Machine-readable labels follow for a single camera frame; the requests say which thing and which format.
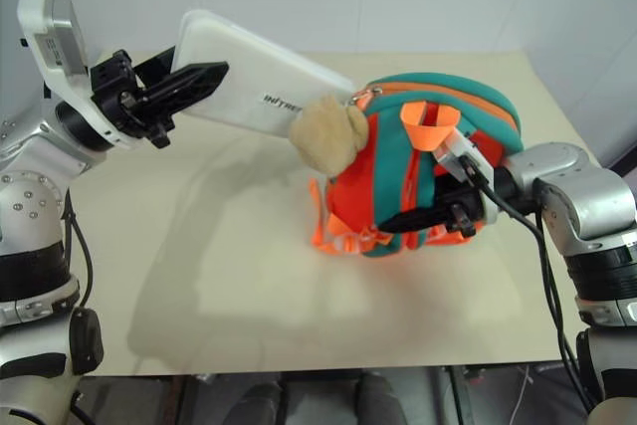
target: floor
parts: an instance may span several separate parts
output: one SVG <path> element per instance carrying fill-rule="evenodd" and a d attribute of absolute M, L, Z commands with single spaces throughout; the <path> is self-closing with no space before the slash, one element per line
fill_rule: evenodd
<path fill-rule="evenodd" d="M 585 417 L 560 368 L 533 364 L 516 425 L 578 425 Z M 375 369 L 392 384 L 409 425 L 456 425 L 448 374 L 441 367 Z M 474 371 L 467 380 L 476 425 L 508 425 L 524 382 L 523 366 Z M 165 377 L 88 377 L 80 406 L 98 425 L 221 425 L 230 407 L 252 385 L 276 373 L 222 374 L 205 380 Z M 353 382 L 293 382 L 288 425 L 355 425 Z M 74 418 L 70 425 L 78 425 Z"/>

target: beige plush toy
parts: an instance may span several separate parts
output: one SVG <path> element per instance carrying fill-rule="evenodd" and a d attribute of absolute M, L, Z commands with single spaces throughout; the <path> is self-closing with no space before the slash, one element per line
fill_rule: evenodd
<path fill-rule="evenodd" d="M 347 169 L 367 145 L 368 135 L 362 111 L 334 97 L 308 105 L 290 126 L 290 141 L 304 163 L 329 177 Z"/>

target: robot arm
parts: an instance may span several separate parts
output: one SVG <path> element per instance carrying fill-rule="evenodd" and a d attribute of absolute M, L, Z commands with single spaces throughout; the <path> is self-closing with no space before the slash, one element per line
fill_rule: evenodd
<path fill-rule="evenodd" d="M 463 165 L 469 160 L 514 209 L 524 215 L 541 209 L 577 289 L 579 315 L 590 325 L 577 338 L 584 387 L 597 401 L 637 397 L 637 223 L 628 185 L 614 172 L 591 164 L 586 152 L 571 144 L 540 144 L 489 171 L 481 153 L 466 138 L 460 141 L 451 136 L 434 152 L 455 177 L 437 179 L 435 206 L 400 213 L 379 229 L 404 232 L 443 223 L 465 236 L 475 234 L 472 223 L 489 222 L 486 211 L 497 206 L 467 181 L 471 178 Z M 443 149 L 451 153 L 441 154 Z M 620 405 L 618 413 L 635 412 L 636 406 L 626 400 Z M 609 404 L 600 407 L 603 411 L 593 412 L 589 424 L 610 423 L 595 421 L 613 413 Z M 636 415 L 619 417 L 613 423 L 637 420 Z"/>
<path fill-rule="evenodd" d="M 171 73 L 169 50 L 135 68 L 118 51 L 88 69 L 70 0 L 20 0 L 18 18 L 62 101 L 0 118 L 0 422 L 62 425 L 80 377 L 104 355 L 63 246 L 69 185 L 114 146 L 168 145 L 172 116 L 210 96 L 229 68 Z"/>

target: beige tabletop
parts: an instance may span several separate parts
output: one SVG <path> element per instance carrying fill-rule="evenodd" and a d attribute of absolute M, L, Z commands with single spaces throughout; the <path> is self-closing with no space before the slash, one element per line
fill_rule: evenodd
<path fill-rule="evenodd" d="M 523 54 L 312 57 L 361 85 L 408 71 L 467 76 L 513 101 L 526 145 L 583 146 Z M 469 245 L 327 256 L 309 242 L 316 175 L 285 140 L 175 122 L 170 147 L 113 151 L 72 187 L 96 267 L 98 374 L 558 358 L 535 242 L 505 215 Z M 584 328 L 574 287 L 552 245 L 550 256 L 574 340 Z"/>

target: orange backpack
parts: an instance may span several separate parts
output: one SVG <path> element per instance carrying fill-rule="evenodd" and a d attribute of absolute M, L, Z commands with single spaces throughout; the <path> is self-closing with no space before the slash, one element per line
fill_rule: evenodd
<path fill-rule="evenodd" d="M 454 130 L 494 167 L 522 151 L 520 119 L 509 100 L 484 84 L 429 73 L 377 80 L 351 101 L 369 122 L 367 146 L 342 174 L 327 180 L 324 201 L 318 183 L 311 182 L 319 211 L 313 245 L 331 254 L 380 257 L 405 247 L 468 241 L 444 226 L 392 235 L 377 225 L 433 205 L 436 177 L 449 173 L 432 151 Z"/>

